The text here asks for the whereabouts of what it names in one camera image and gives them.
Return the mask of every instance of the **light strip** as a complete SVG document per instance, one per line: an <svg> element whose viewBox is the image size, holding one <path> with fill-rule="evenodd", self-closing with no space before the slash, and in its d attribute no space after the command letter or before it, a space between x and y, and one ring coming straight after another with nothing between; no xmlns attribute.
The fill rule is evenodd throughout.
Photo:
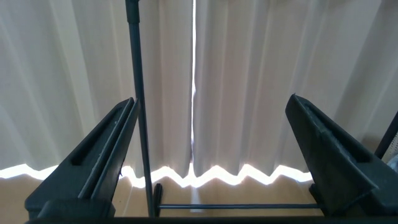
<svg viewBox="0 0 398 224"><path fill-rule="evenodd" d="M0 170L0 178L8 179L21 174L27 174L35 179L44 180L55 170L55 168L57 168L57 166L52 166L44 170L37 171L33 170L26 164L22 164ZM130 166L124 166L122 168L121 174L122 176L120 176L120 178L129 178L133 187L145 187L145 178L137 178ZM152 182L157 182L164 177L169 177L181 187L200 187L214 178L220 179L229 185L237 185L240 184L245 177L251 177L264 185L269 185L273 183L280 175L290 177L298 182L312 180L311 173L303 173L297 169L282 165L278 166L271 176L265 175L263 172L257 170L249 164L243 165L243 168L238 175L232 175L220 166L213 166L200 177L195 177L195 174L193 173L193 164L190 164L188 175L184 178L180 177L173 169L169 167L162 167L151 173Z"/></svg>

